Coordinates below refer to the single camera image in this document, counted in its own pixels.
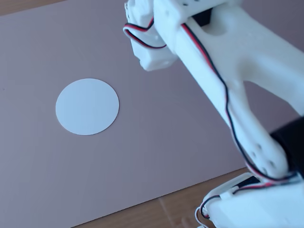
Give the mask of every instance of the mounting hole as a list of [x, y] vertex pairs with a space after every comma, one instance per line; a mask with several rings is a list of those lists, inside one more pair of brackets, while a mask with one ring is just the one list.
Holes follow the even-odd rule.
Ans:
[[268, 174], [268, 173], [267, 173], [267, 170], [266, 170], [265, 168], [262, 168], [262, 171], [263, 171], [263, 173], [264, 173], [265, 175]]
[[221, 14], [211, 13], [210, 23], [203, 26], [202, 29], [207, 34], [221, 36], [228, 30], [228, 21], [226, 21], [226, 17], [222, 17]]
[[275, 163], [274, 163], [273, 161], [269, 161], [269, 164], [270, 164], [273, 168], [276, 169], [276, 165], [275, 165]]

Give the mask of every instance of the robotic arm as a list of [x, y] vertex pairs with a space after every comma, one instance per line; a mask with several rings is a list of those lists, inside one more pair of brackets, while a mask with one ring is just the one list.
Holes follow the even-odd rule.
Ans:
[[[304, 53], [253, 20], [240, 4], [240, 0], [129, 0], [124, 31], [145, 70], [169, 67], [178, 57], [182, 60], [231, 129], [247, 167], [259, 180], [239, 185], [252, 178], [244, 174], [219, 186], [197, 212], [218, 228], [304, 227], [299, 214], [304, 212], [303, 177], [291, 169], [286, 147], [251, 112], [243, 85], [245, 80], [258, 84], [303, 116], [299, 98], [304, 97]], [[288, 202], [284, 210], [283, 199]]]

